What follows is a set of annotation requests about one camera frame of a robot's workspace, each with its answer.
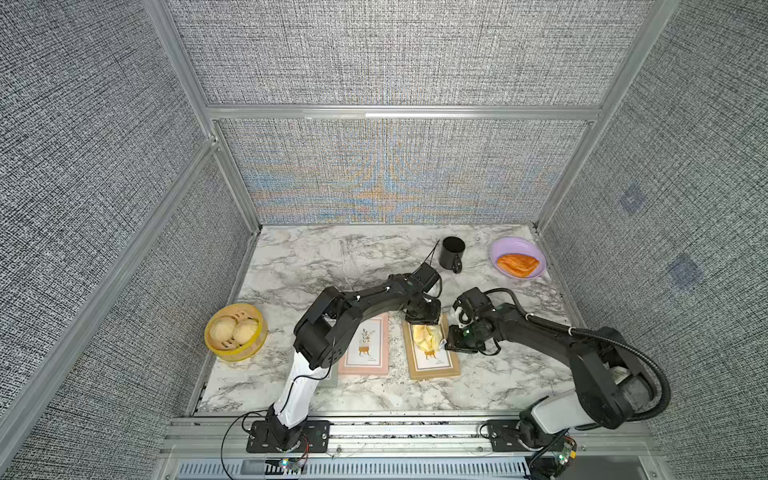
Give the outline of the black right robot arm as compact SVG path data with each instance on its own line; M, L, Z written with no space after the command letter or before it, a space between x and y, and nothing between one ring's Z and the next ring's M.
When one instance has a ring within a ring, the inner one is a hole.
M657 389L640 358L623 346L615 330L579 334L537 317L503 288L472 288L453 303L458 323L449 327L446 348L496 355L503 342L542 353L570 369L574 388L525 408L514 427L518 442L536 451L575 427L616 429L645 412Z

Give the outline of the yellow cleaning cloth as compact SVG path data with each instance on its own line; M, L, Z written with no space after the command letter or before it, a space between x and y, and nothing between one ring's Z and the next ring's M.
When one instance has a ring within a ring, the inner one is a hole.
M443 331L439 325L412 325L411 337L414 345L427 357L435 356L443 345Z

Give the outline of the pink picture frame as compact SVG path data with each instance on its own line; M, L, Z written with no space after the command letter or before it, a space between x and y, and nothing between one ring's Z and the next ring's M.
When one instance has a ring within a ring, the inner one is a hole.
M342 376L387 376L389 373L389 316L377 315L360 323L338 362Z

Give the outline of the tan wooden picture frame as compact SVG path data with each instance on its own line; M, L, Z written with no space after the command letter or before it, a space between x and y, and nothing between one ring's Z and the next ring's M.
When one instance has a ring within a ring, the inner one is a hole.
M458 377L461 374L460 363L455 352L446 348L447 333L449 323L447 317L443 315L439 326L443 331L443 345L435 356L427 357L413 343L411 337L411 326L406 321L402 322L403 337L405 344L405 353L408 363L409 376L412 380L428 380L436 378Z

